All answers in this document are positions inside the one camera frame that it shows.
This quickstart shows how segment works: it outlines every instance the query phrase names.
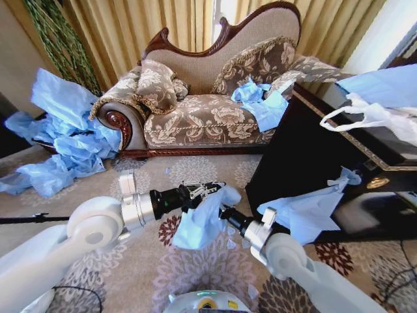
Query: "floral upholstery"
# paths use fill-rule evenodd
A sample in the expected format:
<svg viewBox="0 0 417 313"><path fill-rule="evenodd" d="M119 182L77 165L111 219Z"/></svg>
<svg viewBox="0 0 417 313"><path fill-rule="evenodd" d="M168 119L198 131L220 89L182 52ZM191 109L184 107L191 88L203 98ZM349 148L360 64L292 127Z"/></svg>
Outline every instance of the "floral upholstery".
<svg viewBox="0 0 417 313"><path fill-rule="evenodd" d="M183 101L188 95L190 85L178 78L174 78L172 84L174 86L175 95L177 96L177 101Z"/></svg>
<svg viewBox="0 0 417 313"><path fill-rule="evenodd" d="M285 37L270 38L232 57L223 67L212 93L231 95L251 77L256 83L272 83L294 60L295 44Z"/></svg>
<svg viewBox="0 0 417 313"><path fill-rule="evenodd" d="M343 73L340 68L326 64L316 57L301 55L289 67L287 72L271 83L271 88L264 94L264 97L269 97L272 92L279 89L288 80L294 80L295 82L336 82L349 76L351 75ZM293 86L294 84L282 93L287 100L291 98Z"/></svg>
<svg viewBox="0 0 417 313"><path fill-rule="evenodd" d="M134 93L137 88L137 82L141 77L141 66L134 67L130 72L122 76L119 81L110 88L107 93L100 97L91 108L89 119L92 121L100 108L109 102L116 102L125 106L135 108L144 120L151 114L151 111L146 107L137 103L134 98Z"/></svg>
<svg viewBox="0 0 417 313"><path fill-rule="evenodd" d="M274 130L259 132L250 112L227 95L193 95L166 115L151 114L145 123L150 148L231 147L267 144Z"/></svg>
<svg viewBox="0 0 417 313"><path fill-rule="evenodd" d="M176 74L153 60L143 60L141 64L142 73L137 82L135 99L155 114L167 114L175 110L177 96L172 79Z"/></svg>
<svg viewBox="0 0 417 313"><path fill-rule="evenodd" d="M316 57L305 57L303 55L291 64L289 70L297 70L305 74L303 77L305 82L332 83L351 76L343 73L340 68L324 63Z"/></svg>

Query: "carpet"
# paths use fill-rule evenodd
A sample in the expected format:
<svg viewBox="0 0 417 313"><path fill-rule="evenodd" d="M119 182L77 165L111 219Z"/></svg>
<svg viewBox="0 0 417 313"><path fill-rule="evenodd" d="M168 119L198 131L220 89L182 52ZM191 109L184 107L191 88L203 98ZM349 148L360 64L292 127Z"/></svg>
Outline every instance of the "carpet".
<svg viewBox="0 0 417 313"><path fill-rule="evenodd" d="M22 164L49 157L32 147L0 160L0 174L6 175ZM51 216L70 215L83 201L95 196L120 198L118 176L133 168L137 189L165 190L181 181L225 181L242 194L237 209L250 214L244 191L260 155L170 156L147 160L107 160L107 171L84 179L52 198L44 199L33 189L19 196L0 194L1 216L30 216L49 212ZM149 224L113 250L95 252L74 263L61 285L90 288L99 294L104 312L161 312L168 295L201 289L229 291L254 312L316 312L305 291L293 280L280 281L250 255L238 233L221 233L202 251L180 250L171 245L180 222L176 210ZM3 225L0 227L0 255L50 227L43 224ZM412 264L417 263L417 241L405 241L404 250ZM405 271L409 263L399 241L327 243L307 245L313 260L325 262L340 274L382 301L391 293L391 312L417 312L415 274ZM397 288L411 281L402 288ZM99 312L95 295L81 290L58 289L48 312Z"/></svg>

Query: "blue plastic bag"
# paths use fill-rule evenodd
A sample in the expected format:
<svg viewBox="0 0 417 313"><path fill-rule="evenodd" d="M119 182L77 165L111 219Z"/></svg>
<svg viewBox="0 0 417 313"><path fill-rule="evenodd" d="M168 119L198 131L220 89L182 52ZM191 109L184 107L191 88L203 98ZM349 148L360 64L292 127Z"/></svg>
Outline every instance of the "blue plastic bag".
<svg viewBox="0 0 417 313"><path fill-rule="evenodd" d="M263 92L268 91L271 85L268 83L256 84L249 77L249 82L233 91L231 99L235 102L242 101L243 104L262 102Z"/></svg>
<svg viewBox="0 0 417 313"><path fill-rule="evenodd" d="M275 221L278 224L288 228L291 236L300 244L311 243L323 230L340 229L330 215L343 197L346 185L359 185L361 178L351 170L342 168L340 177L327 183L329 187L324 189L263 203L257 211L264 214L267 207L275 209Z"/></svg>
<svg viewBox="0 0 417 313"><path fill-rule="evenodd" d="M337 82L367 103L385 108L417 107L417 64L375 70Z"/></svg>
<svg viewBox="0 0 417 313"><path fill-rule="evenodd" d="M182 214L173 244L188 250L204 249L225 229L225 220L219 219L220 205L234 205L240 198L237 190L228 185L209 194L197 209Z"/></svg>
<svg viewBox="0 0 417 313"><path fill-rule="evenodd" d="M274 91L262 103L253 102L241 106L242 109L249 111L256 118L256 123L261 132L277 127L287 107L288 102L278 91Z"/></svg>
<svg viewBox="0 0 417 313"><path fill-rule="evenodd" d="M43 68L36 74L31 102L80 130L87 129L87 120L83 115L96 100L97 97L86 88L63 80Z"/></svg>
<svg viewBox="0 0 417 313"><path fill-rule="evenodd" d="M53 155L43 163L21 166L16 171L29 176L33 188L45 198L68 187L74 180L74 171L68 170L61 155Z"/></svg>
<svg viewBox="0 0 417 313"><path fill-rule="evenodd" d="M40 69L33 86L32 101L49 114L34 121L25 112L11 115L7 128L31 141L53 143L59 155L40 164L24 165L0 179L0 191L18 194L33 186L43 197L51 197L73 183L74 178L105 171L103 158L114 158L121 134L90 122L88 112L96 97L84 87Z"/></svg>
<svg viewBox="0 0 417 313"><path fill-rule="evenodd" d="M11 173L0 178L0 192L19 194L32 186L30 177L20 173Z"/></svg>
<svg viewBox="0 0 417 313"><path fill-rule="evenodd" d="M5 126L16 133L19 137L25 138L30 144L34 144L32 136L35 134L33 118L27 112L13 113L5 121Z"/></svg>

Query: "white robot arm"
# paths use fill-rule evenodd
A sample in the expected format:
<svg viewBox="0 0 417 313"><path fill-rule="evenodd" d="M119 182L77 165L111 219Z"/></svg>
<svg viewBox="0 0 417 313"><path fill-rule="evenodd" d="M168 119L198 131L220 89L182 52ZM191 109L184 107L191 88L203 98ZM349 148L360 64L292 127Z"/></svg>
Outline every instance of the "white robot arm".
<svg viewBox="0 0 417 313"><path fill-rule="evenodd" d="M124 233L173 209L195 208L222 184L183 184L165 192L137 194L132 172L122 175L122 202L110 197L90 199L73 212L67 225L50 227L0 258L0 311L21 312L58 284L84 254L115 246ZM322 313L385 312L331 267L309 259L291 236L272 234L274 210L267 209L262 222L226 206L219 216L239 229L250 241L253 256L275 277L291 277L299 283Z"/></svg>

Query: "patterned carpet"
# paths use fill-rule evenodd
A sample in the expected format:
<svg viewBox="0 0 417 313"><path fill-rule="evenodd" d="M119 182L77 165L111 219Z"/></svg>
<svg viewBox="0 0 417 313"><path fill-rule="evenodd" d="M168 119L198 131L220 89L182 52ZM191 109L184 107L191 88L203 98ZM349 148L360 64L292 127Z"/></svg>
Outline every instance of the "patterned carpet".
<svg viewBox="0 0 417 313"><path fill-rule="evenodd" d="M46 158L46 152L32 147L0 160L0 174ZM237 208L249 214L243 188L260 158L259 155L230 155L108 160L108 171L77 180L50 199L41 198L32 189L19 196L0 194L1 216L29 216L39 212L65 216L94 196L120 198L118 175L128 168L135 169L140 192L173 188L183 180L225 181L238 188L242 201ZM317 311L294 281L275 279L251 257L247 243L237 233L222 233L202 251L173 247L171 240L179 222L180 211L172 212L112 251L86 255L71 267L61 284L96 291L103 301L104 312L161 312L168 304L168 294L207 288L234 293L254 312ZM0 255L54 224L1 226ZM403 246L415 265L417 241L405 241ZM381 301L390 294L388 307L392 312L417 312L416 277L412 271L406 271L409 263L400 242L329 243L305 248L312 259L329 264L374 299ZM398 288L408 281L406 286ZM59 289L48 312L99 312L99 305L91 293Z"/></svg>

